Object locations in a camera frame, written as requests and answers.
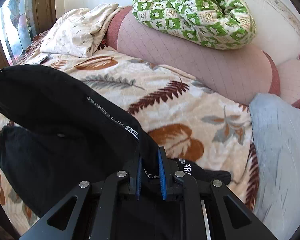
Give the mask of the wooden glass wardrobe door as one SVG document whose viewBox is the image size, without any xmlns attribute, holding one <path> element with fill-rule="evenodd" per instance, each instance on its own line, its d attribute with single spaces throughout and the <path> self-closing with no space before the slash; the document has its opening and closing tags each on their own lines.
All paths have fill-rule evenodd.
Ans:
<svg viewBox="0 0 300 240">
<path fill-rule="evenodd" d="M 55 22 L 55 0 L 0 0 L 0 69 L 18 63 Z"/>
</svg>

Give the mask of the brown quilted bedspread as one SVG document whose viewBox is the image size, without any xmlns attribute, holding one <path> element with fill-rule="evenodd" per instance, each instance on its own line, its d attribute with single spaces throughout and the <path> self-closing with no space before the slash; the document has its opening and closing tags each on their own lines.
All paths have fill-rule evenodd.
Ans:
<svg viewBox="0 0 300 240">
<path fill-rule="evenodd" d="M 37 56 L 40 53 L 40 46 L 41 46 L 44 38 L 46 37 L 46 35 L 49 32 L 50 32 L 50 29 L 36 35 L 33 38 L 32 43 L 26 48 L 25 54 L 21 55 L 21 57 L 19 57 L 19 59 L 17 59 L 16 65 L 25 64 L 26 61 Z"/>
</svg>

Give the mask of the white leaf print pillow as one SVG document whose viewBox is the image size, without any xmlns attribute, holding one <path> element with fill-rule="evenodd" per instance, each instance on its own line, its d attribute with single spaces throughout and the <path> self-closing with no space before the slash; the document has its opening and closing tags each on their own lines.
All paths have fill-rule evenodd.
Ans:
<svg viewBox="0 0 300 240">
<path fill-rule="evenodd" d="M 117 3 L 105 3 L 93 9 L 70 10 L 47 33 L 40 52 L 91 57 L 101 44 L 111 20 L 122 8 Z"/>
</svg>

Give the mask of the green white patterned quilt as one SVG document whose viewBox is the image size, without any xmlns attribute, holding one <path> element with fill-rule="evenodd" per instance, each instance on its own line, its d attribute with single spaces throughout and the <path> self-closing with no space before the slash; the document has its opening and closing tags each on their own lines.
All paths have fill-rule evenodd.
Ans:
<svg viewBox="0 0 300 240">
<path fill-rule="evenodd" d="M 150 28 L 219 50 L 242 48 L 256 35 L 244 0 L 133 0 L 132 13 Z"/>
</svg>

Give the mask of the pink quilted headboard cushion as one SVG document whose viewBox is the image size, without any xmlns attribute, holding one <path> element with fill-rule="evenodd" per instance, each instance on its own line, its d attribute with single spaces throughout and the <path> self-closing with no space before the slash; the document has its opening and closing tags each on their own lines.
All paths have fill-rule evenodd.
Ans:
<svg viewBox="0 0 300 240">
<path fill-rule="evenodd" d="M 161 33 L 136 21 L 131 7 L 117 13 L 106 44 L 151 64 L 183 70 L 222 96 L 249 104 L 257 93 L 279 95 L 280 78 L 271 57 L 253 44 L 238 50 L 215 50 Z"/>
</svg>

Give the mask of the black pants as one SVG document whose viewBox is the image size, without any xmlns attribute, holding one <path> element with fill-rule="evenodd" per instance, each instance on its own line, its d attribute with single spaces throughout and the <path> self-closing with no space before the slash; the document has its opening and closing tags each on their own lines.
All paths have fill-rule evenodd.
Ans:
<svg viewBox="0 0 300 240">
<path fill-rule="evenodd" d="M 40 220 L 26 239 L 233 239 L 227 172 L 178 164 L 179 200 L 163 200 L 159 145 L 82 81 L 41 65 L 0 70 L 0 167 Z M 139 200 L 124 200 L 125 162 L 140 154 Z"/>
</svg>

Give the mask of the leaf pattern plush blanket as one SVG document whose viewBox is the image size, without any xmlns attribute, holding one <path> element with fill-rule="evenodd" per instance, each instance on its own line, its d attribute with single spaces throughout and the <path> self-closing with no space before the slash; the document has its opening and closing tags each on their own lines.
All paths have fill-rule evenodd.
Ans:
<svg viewBox="0 0 300 240">
<path fill-rule="evenodd" d="M 258 164 L 248 106 L 168 66 L 98 49 L 92 57 L 51 54 L 44 65 L 83 81 L 136 117 L 168 157 L 231 173 L 233 193 L 252 210 Z"/>
</svg>

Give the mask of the pink quilted side cushion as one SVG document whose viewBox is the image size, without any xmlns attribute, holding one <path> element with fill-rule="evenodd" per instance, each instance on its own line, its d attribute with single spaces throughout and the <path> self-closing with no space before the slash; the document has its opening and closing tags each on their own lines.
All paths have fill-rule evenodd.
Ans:
<svg viewBox="0 0 300 240">
<path fill-rule="evenodd" d="M 280 97 L 300 109 L 300 54 L 277 66 L 280 78 Z"/>
</svg>

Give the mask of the light blue pillow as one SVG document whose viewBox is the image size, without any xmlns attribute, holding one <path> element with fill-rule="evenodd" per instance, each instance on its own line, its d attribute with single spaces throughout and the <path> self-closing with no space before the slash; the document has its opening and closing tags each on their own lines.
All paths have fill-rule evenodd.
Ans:
<svg viewBox="0 0 300 240">
<path fill-rule="evenodd" d="M 277 239 L 300 226 L 300 110 L 274 94 L 249 105 L 259 167 L 254 214 Z"/>
</svg>

